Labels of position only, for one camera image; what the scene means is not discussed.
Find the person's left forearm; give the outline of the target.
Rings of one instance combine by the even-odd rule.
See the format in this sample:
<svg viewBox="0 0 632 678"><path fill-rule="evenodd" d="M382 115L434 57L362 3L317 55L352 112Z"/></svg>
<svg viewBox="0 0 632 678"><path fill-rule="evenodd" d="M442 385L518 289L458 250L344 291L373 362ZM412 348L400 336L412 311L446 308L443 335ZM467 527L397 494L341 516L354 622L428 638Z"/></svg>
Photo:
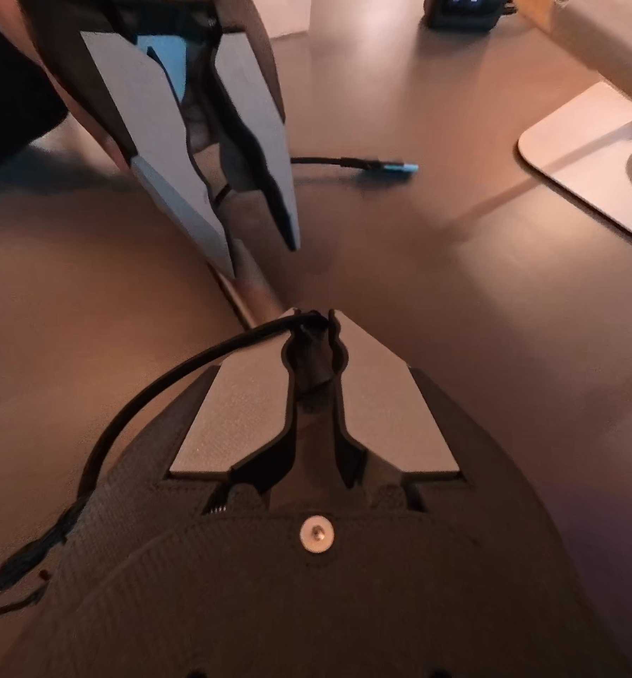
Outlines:
<svg viewBox="0 0 632 678"><path fill-rule="evenodd" d="M0 32L0 164L67 116L47 75Z"/></svg>

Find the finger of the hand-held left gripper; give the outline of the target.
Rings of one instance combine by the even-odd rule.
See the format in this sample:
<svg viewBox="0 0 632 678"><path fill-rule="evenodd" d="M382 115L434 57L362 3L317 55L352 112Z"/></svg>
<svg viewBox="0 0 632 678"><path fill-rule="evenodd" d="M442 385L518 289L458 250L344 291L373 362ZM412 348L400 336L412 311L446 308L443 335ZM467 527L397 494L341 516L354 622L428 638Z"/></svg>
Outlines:
<svg viewBox="0 0 632 678"><path fill-rule="evenodd" d="M227 232L193 161L179 100L158 56L114 32L81 36L136 148L133 174L209 263L235 278Z"/></svg>
<svg viewBox="0 0 632 678"><path fill-rule="evenodd" d="M220 35L208 62L208 95L222 132L222 167L232 188L261 192L286 247L299 250L285 123L245 32Z"/></svg>

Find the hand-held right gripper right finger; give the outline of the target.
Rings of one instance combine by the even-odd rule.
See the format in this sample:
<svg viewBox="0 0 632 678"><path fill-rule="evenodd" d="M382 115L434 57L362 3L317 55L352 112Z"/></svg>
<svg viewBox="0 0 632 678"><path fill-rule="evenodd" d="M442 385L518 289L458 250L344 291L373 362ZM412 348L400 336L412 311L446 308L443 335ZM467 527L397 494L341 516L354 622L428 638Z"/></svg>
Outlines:
<svg viewBox="0 0 632 678"><path fill-rule="evenodd" d="M409 365L339 310L329 311L338 472L349 489L447 481L460 467Z"/></svg>

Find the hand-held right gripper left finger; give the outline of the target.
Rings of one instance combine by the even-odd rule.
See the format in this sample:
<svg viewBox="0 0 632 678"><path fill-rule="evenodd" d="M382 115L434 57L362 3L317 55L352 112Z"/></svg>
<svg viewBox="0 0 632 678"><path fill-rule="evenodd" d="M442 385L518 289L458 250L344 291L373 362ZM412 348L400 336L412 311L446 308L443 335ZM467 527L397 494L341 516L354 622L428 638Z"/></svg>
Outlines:
<svg viewBox="0 0 632 678"><path fill-rule="evenodd" d="M295 460L298 327L227 355L170 465L177 481L248 484L269 492Z"/></svg>

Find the white stand base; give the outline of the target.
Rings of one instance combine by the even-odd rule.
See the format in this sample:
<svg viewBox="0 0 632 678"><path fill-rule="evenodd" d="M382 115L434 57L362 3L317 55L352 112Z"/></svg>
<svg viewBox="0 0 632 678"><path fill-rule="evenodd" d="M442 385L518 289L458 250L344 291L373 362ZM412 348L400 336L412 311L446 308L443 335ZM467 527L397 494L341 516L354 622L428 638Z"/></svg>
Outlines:
<svg viewBox="0 0 632 678"><path fill-rule="evenodd" d="M632 234L632 101L591 86L517 142L532 168Z"/></svg>

